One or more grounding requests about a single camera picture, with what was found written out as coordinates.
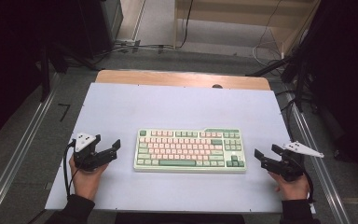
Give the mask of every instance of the black clothing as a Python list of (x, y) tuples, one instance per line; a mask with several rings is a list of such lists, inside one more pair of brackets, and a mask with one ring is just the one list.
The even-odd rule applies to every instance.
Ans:
[[(86, 224), (95, 203), (75, 194), (61, 212), (55, 212), (46, 224)], [(280, 224), (320, 224), (312, 218), (307, 200), (282, 201), (282, 219)]]

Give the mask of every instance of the mechanical keyboard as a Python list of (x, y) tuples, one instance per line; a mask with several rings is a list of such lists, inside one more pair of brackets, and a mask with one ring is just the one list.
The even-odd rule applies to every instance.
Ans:
[(148, 172), (244, 172), (241, 131), (141, 129), (133, 165), (136, 171)]

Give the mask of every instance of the sleeve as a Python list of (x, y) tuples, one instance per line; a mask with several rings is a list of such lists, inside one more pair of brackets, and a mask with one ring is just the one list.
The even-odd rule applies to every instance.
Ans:
[(312, 217), (307, 200), (282, 201), (281, 224), (320, 224)]
[(68, 204), (60, 212), (55, 212), (45, 223), (86, 224), (95, 203), (75, 194), (68, 199)]

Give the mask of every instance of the desk leg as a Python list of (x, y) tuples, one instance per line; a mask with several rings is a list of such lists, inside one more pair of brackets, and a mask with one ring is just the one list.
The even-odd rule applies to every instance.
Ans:
[(176, 36), (178, 29), (178, 1), (175, 0), (175, 9), (174, 9), (174, 18), (173, 18), (173, 48), (176, 49)]

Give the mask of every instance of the person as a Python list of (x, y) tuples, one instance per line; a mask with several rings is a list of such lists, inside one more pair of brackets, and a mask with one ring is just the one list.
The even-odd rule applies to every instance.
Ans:
[[(76, 168), (74, 158), (69, 160), (71, 173), (74, 175)], [(45, 222), (46, 224), (86, 224), (88, 217), (95, 206), (94, 198), (100, 184), (101, 175), (108, 164), (99, 167), (92, 173), (79, 170), (74, 176), (73, 182), (75, 194), (68, 198), (63, 210), (53, 213)], [(307, 178), (302, 175), (298, 180), (287, 182), (280, 175), (269, 173), (278, 183), (275, 189), (282, 196), (282, 218), (280, 224), (320, 224), (318, 219), (312, 217), (310, 205), (307, 201), (310, 190)]]

